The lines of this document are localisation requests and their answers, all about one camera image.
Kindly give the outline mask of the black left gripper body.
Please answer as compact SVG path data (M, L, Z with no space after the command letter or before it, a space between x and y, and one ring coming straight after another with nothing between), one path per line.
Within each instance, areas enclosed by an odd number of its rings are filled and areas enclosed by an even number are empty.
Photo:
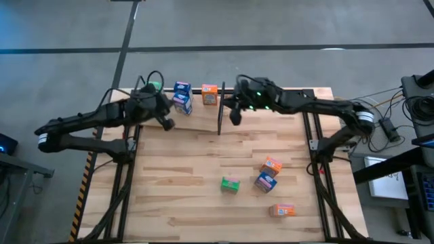
M153 84L140 89L133 89L127 99L127 119L130 124L139 124L150 119L156 119L165 131L175 126L169 118L170 109L174 102L162 91L157 91Z

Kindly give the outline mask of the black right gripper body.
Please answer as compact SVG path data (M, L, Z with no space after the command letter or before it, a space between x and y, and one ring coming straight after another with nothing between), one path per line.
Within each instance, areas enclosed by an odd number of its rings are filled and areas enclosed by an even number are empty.
M241 112L245 110L273 110L282 89L264 77L237 76L233 93L224 99L224 106L230 108L229 118L233 125L240 125Z

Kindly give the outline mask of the blue Frosted Flakes cereal box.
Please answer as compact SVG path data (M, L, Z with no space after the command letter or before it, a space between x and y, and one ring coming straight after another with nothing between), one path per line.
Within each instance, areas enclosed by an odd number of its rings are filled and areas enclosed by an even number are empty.
M174 84L174 92L182 94L183 96L190 96L192 94L191 84L177 81Z
M257 186L262 192L268 193L275 188L277 181L267 173L261 172L255 179L254 185Z
M174 102L174 107L178 113L182 113L189 116L192 113L191 98L186 95L179 94L176 92L172 98Z

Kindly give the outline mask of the orange Mini-Wheats cereal box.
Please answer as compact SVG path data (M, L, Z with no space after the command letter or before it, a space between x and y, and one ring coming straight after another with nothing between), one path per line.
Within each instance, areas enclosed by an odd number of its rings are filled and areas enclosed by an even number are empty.
M203 84L201 87L201 95L204 105L216 106L218 102L218 86Z
M272 217L290 217L295 216L295 207L288 204L274 204L269 207L269 214Z
M267 157L266 161L261 165L259 171L261 173L264 172L270 177L274 178L277 174L280 173L282 167L283 164L280 161L272 157Z

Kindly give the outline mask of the black shelf divider bar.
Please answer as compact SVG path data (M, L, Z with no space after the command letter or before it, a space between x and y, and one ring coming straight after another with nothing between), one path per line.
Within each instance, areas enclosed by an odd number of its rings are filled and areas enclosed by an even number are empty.
M221 134L222 129L222 117L223 117L223 109L224 109L224 94L225 94L225 82L222 82L222 87L220 90L220 104L218 109L218 136Z

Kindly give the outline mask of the long black floor tape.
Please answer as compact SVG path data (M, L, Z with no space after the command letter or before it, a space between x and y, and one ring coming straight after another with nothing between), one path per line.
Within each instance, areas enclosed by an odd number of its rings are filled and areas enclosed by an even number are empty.
M293 50L347 50L347 49L418 49L434 48L434 43L381 43L340 45L207 45L162 47L90 47L49 49L0 49L6 54L97 54L97 53L160 53L160 52L253 52Z

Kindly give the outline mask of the slanted black floor tape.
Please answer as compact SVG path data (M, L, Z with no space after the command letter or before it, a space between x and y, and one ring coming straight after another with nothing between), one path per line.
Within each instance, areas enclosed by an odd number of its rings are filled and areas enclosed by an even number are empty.
M121 46L121 50L119 52L119 58L118 58L115 73L113 76L113 81L111 83L112 88L118 88L119 84L120 84L120 80L121 80L121 76L122 76L122 72L123 72L123 67L124 67L125 59L126 59L126 56L128 53L128 48L129 48L129 44L130 44L130 40L131 40L131 36L132 36L132 31L133 31L135 19L136 19L136 13L138 11L138 6L139 6L139 1L134 1L132 3L130 15L129 15L129 18L127 21L127 26L126 26L122 46Z

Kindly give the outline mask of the black power adapter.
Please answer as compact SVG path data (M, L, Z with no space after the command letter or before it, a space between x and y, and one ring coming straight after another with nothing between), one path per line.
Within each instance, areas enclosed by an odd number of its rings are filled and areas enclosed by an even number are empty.
M389 142L397 142L400 140L400 136L397 133L395 126L391 122L390 118L379 119L378 122Z

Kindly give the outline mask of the grey metal side table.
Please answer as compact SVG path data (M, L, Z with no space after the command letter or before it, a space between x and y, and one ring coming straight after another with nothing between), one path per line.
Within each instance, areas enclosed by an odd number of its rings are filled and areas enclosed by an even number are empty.
M0 153L0 244L9 241L34 174L51 178L54 170Z

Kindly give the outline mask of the black device with light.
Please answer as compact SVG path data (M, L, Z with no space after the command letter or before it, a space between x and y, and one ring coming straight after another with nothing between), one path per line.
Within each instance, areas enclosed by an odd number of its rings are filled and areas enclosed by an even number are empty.
M0 133L0 153L12 156L18 146L18 141Z

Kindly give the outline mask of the black desk beam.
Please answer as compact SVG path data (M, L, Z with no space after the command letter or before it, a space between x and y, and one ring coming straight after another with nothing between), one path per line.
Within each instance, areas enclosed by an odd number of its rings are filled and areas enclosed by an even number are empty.
M400 171L434 172L434 148L416 147L356 171L353 174L356 184L369 182Z

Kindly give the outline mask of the grey side cart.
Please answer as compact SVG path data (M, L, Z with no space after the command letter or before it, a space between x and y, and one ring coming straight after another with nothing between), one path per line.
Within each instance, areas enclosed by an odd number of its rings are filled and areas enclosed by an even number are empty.
M434 69L425 75L402 77L402 110L414 126L418 138L434 137Z

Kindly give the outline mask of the white board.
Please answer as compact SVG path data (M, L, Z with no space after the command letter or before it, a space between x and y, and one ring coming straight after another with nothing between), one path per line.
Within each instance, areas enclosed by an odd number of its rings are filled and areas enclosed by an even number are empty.
M368 182L370 195L388 199L408 200L403 174L395 172Z

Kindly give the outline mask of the black backlit keyboard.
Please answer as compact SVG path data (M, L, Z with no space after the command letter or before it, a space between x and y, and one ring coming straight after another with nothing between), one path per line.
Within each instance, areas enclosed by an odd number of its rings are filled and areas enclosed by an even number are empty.
M427 211L434 211L434 174L419 173L420 191Z

